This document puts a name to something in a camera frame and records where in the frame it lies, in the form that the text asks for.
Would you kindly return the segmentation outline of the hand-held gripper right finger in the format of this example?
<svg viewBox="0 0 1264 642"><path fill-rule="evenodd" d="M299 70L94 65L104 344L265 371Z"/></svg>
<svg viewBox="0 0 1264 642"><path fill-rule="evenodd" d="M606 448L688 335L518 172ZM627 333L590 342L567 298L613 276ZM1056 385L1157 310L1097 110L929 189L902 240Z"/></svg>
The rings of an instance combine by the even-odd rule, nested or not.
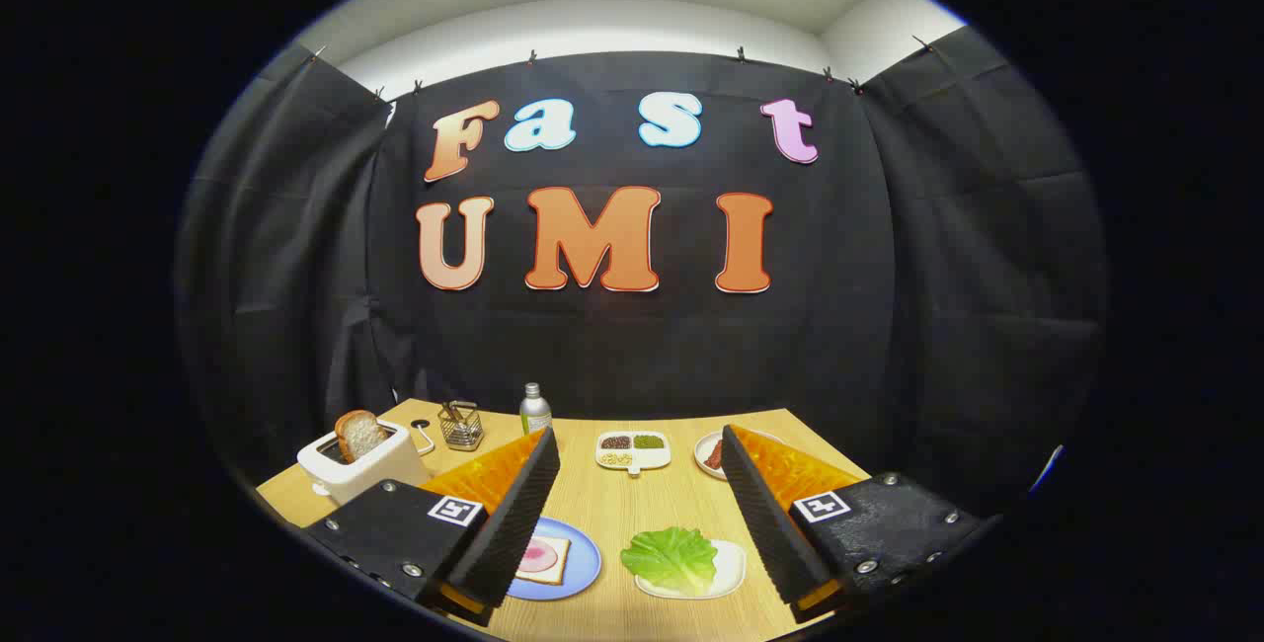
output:
<svg viewBox="0 0 1264 642"><path fill-rule="evenodd" d="M884 607L988 533L988 518L899 471L856 476L736 425L720 445L750 538L799 623Z"/></svg>

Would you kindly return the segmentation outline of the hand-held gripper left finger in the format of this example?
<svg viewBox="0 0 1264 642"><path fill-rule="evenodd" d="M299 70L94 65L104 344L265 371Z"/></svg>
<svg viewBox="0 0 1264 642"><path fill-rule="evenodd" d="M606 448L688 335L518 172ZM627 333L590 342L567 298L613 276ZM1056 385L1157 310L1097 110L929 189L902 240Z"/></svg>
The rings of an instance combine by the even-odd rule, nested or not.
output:
<svg viewBox="0 0 1264 642"><path fill-rule="evenodd" d="M514 581L559 470L546 427L421 487L383 479L305 533L397 597L484 626Z"/></svg>

